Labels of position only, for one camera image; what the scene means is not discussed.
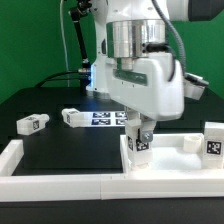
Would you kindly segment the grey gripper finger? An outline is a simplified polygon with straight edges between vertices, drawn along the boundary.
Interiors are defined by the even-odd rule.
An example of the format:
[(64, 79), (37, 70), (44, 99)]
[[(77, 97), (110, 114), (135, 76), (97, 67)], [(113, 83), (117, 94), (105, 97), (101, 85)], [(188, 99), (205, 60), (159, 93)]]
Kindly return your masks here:
[(149, 117), (144, 115), (140, 116), (140, 140), (143, 143), (149, 143), (153, 140), (153, 132), (156, 126), (156, 122)]

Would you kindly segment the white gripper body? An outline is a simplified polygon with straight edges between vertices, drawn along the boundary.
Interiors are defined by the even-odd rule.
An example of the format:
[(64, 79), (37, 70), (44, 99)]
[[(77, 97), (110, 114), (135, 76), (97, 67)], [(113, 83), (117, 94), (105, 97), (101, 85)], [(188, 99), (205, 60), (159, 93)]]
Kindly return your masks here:
[(112, 100), (155, 121), (179, 119), (184, 111), (180, 62), (170, 53), (152, 53), (125, 71), (112, 65), (107, 77)]

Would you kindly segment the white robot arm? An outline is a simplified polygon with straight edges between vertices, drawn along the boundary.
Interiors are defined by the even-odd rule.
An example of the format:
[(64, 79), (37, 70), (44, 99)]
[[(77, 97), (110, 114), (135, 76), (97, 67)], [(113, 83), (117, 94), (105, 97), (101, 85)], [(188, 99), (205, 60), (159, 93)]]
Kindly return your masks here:
[(175, 120), (186, 97), (198, 99), (208, 83), (186, 71), (183, 41), (175, 21), (210, 21), (224, 10), (224, 0), (77, 0), (70, 10), (76, 28), (92, 14), (96, 60), (81, 51), (89, 73), (84, 88), (108, 96), (128, 112), (126, 129), (144, 143), (158, 121)]

